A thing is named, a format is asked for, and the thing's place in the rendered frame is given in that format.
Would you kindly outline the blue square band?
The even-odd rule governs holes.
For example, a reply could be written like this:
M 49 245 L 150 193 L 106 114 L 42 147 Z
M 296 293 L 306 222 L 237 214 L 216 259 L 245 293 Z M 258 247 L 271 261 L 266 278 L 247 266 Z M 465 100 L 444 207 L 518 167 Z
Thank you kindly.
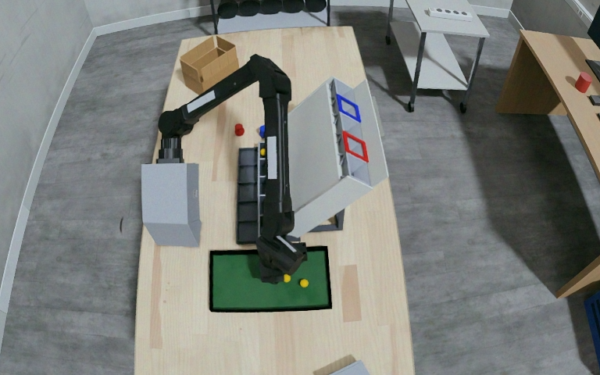
M 353 115 L 351 115 L 351 114 L 347 113 L 346 111 L 344 111 L 344 110 L 342 109 L 341 99 L 343 99 L 344 101 L 348 102 L 349 104 L 351 104 L 351 105 L 355 106 L 355 112 L 356 112 L 356 116 L 357 116 L 357 118 L 356 118 L 356 117 L 354 117 Z M 358 106 L 357 106 L 355 103 L 353 103 L 353 102 L 350 102 L 348 99 L 346 99 L 346 98 L 344 98 L 344 97 L 340 96 L 339 94 L 337 94 L 337 103 L 338 103 L 338 108 L 339 108 L 339 111 L 340 111 L 340 112 L 344 113 L 344 114 L 345 114 L 345 115 L 347 115 L 347 116 L 350 116 L 350 117 L 351 117 L 351 118 L 353 118 L 354 120 L 357 120 L 358 122 L 360 122 L 360 123 L 361 123 L 361 119 L 360 119 L 360 115 L 359 115 L 359 107 L 358 107 Z

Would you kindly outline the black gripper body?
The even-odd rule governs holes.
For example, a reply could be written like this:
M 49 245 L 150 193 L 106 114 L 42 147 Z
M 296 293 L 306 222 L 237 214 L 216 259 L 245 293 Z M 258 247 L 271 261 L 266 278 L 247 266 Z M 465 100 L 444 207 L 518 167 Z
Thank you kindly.
M 282 270 L 280 270 L 280 269 L 278 269 L 278 270 L 272 270 L 271 269 L 271 267 L 270 267 L 270 261 L 272 261 L 272 259 L 271 260 L 265 260 L 265 259 L 262 259 L 261 257 L 259 259 L 259 270 L 260 270 L 260 275 L 261 275 L 261 281 L 262 282 L 277 281 L 277 277 L 283 276 L 283 271 Z

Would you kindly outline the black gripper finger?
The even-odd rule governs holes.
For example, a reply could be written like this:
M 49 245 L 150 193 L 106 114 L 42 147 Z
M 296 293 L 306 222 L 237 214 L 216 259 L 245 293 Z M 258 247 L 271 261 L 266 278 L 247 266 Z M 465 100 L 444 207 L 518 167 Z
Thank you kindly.
M 277 277 L 277 281 L 271 281 L 270 284 L 278 284 L 279 282 L 284 281 L 284 275 L 281 277 Z

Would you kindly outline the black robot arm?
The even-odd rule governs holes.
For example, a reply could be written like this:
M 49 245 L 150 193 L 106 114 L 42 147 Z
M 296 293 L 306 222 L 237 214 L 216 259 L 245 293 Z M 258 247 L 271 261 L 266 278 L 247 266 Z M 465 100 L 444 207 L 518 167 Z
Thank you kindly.
M 272 270 L 280 269 L 291 276 L 308 256 L 305 242 L 291 243 L 286 239 L 295 227 L 288 156 L 291 79 L 271 59 L 254 54 L 241 68 L 189 103 L 163 112 L 158 122 L 162 149 L 156 164 L 184 162 L 181 138 L 192 132 L 199 118 L 257 81 L 264 108 L 266 197 L 262 236 L 256 247 L 262 259 L 272 259 Z

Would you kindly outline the red square frame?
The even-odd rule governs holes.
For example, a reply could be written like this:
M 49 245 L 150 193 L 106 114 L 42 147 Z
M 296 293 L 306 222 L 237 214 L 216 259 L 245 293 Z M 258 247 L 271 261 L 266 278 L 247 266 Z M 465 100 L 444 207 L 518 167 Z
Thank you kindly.
M 354 137 L 353 135 L 345 132 L 345 131 L 342 131 L 342 133 L 343 133 L 343 138 L 344 138 L 345 151 L 348 152 L 348 153 L 350 153 L 350 154 L 352 154 L 352 155 L 354 155 L 354 156 L 356 156 L 356 157 L 358 157 L 358 158 L 360 158 L 360 159 L 362 159 L 362 160 L 364 160 L 364 161 L 366 161 L 366 162 L 369 162 L 368 155 L 367 155 L 367 150 L 366 150 L 366 143 L 364 141 L 358 139 L 357 137 Z M 362 156 L 356 154 L 355 152 L 349 150 L 347 136 L 349 136 L 350 138 L 352 138 L 352 139 L 354 139 L 354 140 L 362 143 L 362 150 L 363 150 L 364 157 L 362 157 Z

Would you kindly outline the brown cardboard box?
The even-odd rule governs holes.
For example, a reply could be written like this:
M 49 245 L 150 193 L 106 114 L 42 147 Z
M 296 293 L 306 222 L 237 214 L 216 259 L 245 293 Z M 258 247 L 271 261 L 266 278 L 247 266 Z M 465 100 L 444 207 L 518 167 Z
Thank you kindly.
M 197 95 L 239 69 L 236 45 L 217 35 L 216 41 L 218 48 L 212 36 L 180 57 L 185 86 Z

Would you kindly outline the red plug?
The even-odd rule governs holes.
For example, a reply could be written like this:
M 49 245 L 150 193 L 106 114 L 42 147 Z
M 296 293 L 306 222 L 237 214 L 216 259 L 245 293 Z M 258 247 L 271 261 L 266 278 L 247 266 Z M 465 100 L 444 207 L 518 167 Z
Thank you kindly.
M 245 132 L 245 129 L 243 128 L 243 125 L 241 123 L 236 124 L 234 128 L 235 128 L 234 133 L 237 136 L 242 136 Z

